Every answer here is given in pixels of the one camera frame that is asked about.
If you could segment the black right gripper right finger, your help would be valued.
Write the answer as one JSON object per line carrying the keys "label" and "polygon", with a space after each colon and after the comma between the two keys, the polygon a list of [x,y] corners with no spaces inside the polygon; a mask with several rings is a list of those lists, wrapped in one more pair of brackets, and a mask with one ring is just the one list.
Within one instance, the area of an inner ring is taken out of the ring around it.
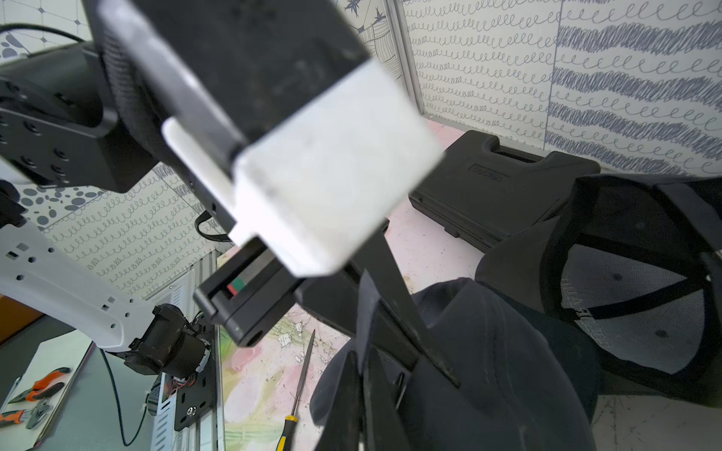
{"label": "black right gripper right finger", "polygon": [[392,395],[381,358],[376,350],[371,350],[363,372],[366,450],[411,450]]}

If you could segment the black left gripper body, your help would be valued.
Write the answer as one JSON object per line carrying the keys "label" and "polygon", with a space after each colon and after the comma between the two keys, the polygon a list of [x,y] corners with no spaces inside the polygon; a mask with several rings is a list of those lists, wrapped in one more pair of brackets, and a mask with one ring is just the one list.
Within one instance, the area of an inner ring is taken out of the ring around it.
{"label": "black left gripper body", "polygon": [[[385,233],[388,227],[385,219],[377,231]],[[359,280],[351,261],[340,272]],[[205,280],[194,299],[235,344],[254,347],[297,305],[294,292],[306,279],[293,276],[263,242],[254,239],[227,268]]]}

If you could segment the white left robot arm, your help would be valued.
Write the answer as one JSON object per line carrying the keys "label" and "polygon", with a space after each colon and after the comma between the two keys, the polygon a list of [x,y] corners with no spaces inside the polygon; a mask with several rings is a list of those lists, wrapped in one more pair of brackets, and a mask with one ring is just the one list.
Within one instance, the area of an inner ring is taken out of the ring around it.
{"label": "white left robot arm", "polygon": [[186,380],[212,360],[156,291],[218,238],[238,254],[194,298],[240,346],[306,281],[358,275],[315,314],[407,366],[456,374],[382,233],[442,148],[384,66],[320,4],[258,13],[102,1],[91,39],[1,67],[1,292],[84,333],[138,373]]}

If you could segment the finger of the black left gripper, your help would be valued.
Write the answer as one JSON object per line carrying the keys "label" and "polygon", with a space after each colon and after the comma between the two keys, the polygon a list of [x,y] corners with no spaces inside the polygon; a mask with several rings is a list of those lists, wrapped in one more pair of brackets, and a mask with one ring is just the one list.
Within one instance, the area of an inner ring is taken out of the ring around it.
{"label": "finger of the black left gripper", "polygon": [[[358,283],[345,272],[306,279],[294,296],[297,304],[321,323],[356,336]],[[382,308],[375,316],[372,344],[405,370],[412,370],[419,360],[419,351]]]}
{"label": "finger of the black left gripper", "polygon": [[452,364],[425,325],[385,239],[375,232],[353,256],[358,272],[355,344],[362,361],[371,350],[381,351],[408,371],[425,358],[452,385],[460,384]]}

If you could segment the navy baseball cap metal buckle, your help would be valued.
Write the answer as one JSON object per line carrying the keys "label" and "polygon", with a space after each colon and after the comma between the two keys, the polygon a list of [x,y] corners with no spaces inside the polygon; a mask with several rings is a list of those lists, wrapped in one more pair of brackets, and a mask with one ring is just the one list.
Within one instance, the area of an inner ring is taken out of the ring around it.
{"label": "navy baseball cap metal buckle", "polygon": [[[452,364],[452,385],[420,358],[412,371],[377,351],[411,450],[592,450],[602,370],[592,341],[568,324],[469,278],[437,283],[414,298]],[[357,354],[355,338],[335,356]],[[316,390],[314,423],[328,406]]]}

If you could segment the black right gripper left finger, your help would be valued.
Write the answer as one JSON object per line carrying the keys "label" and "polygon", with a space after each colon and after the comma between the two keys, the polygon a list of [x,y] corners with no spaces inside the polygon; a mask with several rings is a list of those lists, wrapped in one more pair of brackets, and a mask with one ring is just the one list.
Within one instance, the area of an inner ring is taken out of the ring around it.
{"label": "black right gripper left finger", "polygon": [[316,450],[357,450],[361,429],[361,376],[357,354],[335,357],[317,385],[328,409]]}

